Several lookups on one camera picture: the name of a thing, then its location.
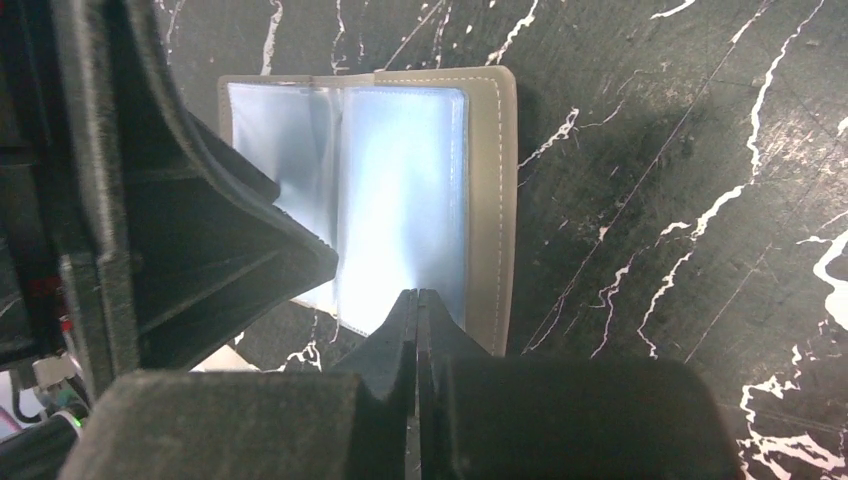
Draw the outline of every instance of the beige leather cover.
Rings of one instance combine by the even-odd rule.
[[[494,355],[506,351],[515,257],[518,114],[515,78],[504,67],[376,72],[342,77],[225,76],[218,82],[220,132],[232,144],[228,83],[315,87],[422,86],[468,97],[468,252],[465,330]]]

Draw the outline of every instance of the marble table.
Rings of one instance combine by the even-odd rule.
[[[519,88],[513,355],[651,356],[712,389],[754,478],[845,478],[844,0],[157,0],[190,110],[225,74],[501,64]],[[283,305],[264,369],[356,335]]]

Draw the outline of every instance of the open wallet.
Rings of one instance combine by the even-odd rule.
[[[275,205],[338,252],[296,301],[376,330],[430,288],[506,350],[517,190],[515,79],[503,67],[343,77],[226,76],[221,136],[280,186]]]

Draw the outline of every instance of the card holder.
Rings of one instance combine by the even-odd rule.
[[[501,67],[224,77],[221,135],[280,185],[275,205],[339,253],[296,300],[364,335],[433,288],[493,354],[509,321],[515,85]]]

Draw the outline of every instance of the stitched edge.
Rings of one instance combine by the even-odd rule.
[[[399,79],[399,80],[374,80],[374,81],[362,81],[362,82],[346,82],[346,83],[327,83],[319,81],[254,81],[254,82],[231,82],[231,83],[240,83],[243,85],[309,85],[315,87],[337,87],[344,88],[350,86],[373,86],[387,83],[433,83],[433,82],[446,82],[453,80],[483,80],[486,82],[492,83],[495,88],[495,95],[497,96],[497,104],[498,104],[498,273],[497,273],[497,292],[495,294],[495,328],[492,332],[492,349],[491,351],[495,351],[495,346],[497,344],[498,334],[500,333],[500,324],[501,324],[501,270],[503,268],[503,113],[502,113],[502,100],[501,100],[501,91],[498,88],[498,81],[494,78],[490,77],[439,77],[439,78],[424,78],[424,79]],[[222,93],[225,90],[224,85],[221,86]]]

